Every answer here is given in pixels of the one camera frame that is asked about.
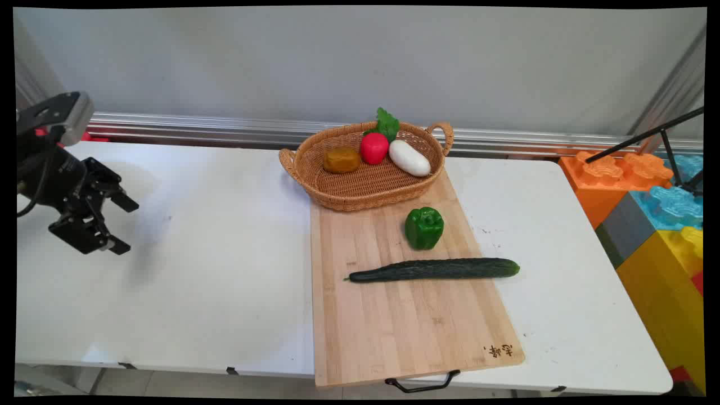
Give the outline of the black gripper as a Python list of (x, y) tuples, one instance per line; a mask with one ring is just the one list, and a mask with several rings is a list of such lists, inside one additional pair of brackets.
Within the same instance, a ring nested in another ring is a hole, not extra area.
[(80, 253), (108, 250), (123, 255), (131, 250), (110, 232), (101, 212), (106, 199), (127, 213), (140, 207), (121, 187), (118, 173), (94, 158), (80, 161), (50, 135), (21, 135), (16, 156), (20, 194), (29, 199), (18, 217), (37, 205), (48, 206), (61, 214), (48, 226), (49, 232)]

